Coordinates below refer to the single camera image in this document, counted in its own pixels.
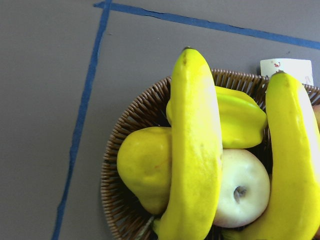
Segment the woven brown wicker basket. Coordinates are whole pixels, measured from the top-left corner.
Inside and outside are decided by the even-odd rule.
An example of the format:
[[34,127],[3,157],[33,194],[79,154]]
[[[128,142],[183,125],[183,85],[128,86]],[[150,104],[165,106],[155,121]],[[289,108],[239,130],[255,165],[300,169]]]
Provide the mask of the woven brown wicker basket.
[[[143,141],[133,134],[117,154],[119,175],[136,177],[148,194],[164,187],[157,235],[161,240],[203,240],[218,208],[222,133],[213,78],[179,76],[193,95],[173,90],[171,140]],[[320,225],[320,133],[304,86],[285,72],[267,86],[272,146],[271,197],[266,211],[229,240],[308,240]]]

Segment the pink red apple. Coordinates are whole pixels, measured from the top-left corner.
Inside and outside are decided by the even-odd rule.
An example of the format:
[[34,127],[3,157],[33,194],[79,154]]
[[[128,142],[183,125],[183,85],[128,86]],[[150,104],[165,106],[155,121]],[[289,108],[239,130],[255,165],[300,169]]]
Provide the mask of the pink red apple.
[[320,130],[320,105],[313,105],[312,106],[313,108],[313,112],[314,112],[314,115],[315,115],[315,119],[316,119],[316,122],[317,122],[317,126],[318,126],[318,129]]

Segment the yellow pear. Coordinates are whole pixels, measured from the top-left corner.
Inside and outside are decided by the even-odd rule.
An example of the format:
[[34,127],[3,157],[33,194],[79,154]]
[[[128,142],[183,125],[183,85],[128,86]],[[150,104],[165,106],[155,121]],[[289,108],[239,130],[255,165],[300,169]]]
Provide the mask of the yellow pear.
[[154,126],[130,133],[119,148],[117,171],[147,212],[163,213],[171,187],[171,128]]

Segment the pale white apple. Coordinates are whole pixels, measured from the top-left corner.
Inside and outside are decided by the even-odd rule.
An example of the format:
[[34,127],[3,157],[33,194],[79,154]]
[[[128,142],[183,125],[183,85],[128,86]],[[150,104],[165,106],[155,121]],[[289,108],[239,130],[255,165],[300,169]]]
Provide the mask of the pale white apple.
[[237,228],[255,221],[270,198],[270,178],[261,161],[246,149],[224,149],[222,182],[213,224]]

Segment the yellow starfruit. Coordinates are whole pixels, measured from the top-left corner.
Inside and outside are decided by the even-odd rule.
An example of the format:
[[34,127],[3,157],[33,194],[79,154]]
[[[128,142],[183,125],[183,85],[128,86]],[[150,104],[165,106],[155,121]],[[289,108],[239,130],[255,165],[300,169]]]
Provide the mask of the yellow starfruit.
[[266,113],[246,93],[207,82],[172,83],[166,115],[174,156],[251,148],[262,142],[267,125]]

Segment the white paper price tag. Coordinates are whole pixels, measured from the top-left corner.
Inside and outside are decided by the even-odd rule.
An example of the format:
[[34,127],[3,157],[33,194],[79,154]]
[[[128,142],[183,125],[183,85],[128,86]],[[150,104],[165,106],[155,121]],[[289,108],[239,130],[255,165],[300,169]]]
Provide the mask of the white paper price tag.
[[313,69],[311,60],[294,58],[271,58],[260,61],[260,72],[262,76],[269,78],[278,71],[283,71],[302,84],[314,85]]

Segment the yellow banana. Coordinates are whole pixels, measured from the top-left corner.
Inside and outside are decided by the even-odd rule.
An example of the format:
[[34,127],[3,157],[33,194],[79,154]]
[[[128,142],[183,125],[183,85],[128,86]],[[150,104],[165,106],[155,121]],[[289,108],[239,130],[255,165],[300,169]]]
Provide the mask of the yellow banana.
[[226,240],[310,240],[320,226],[320,132],[308,93],[279,71],[269,80],[265,107],[272,148],[272,179],[264,213]]
[[171,187],[156,233],[160,240],[203,240],[218,207],[223,144],[213,75],[194,48],[174,65],[170,105]]

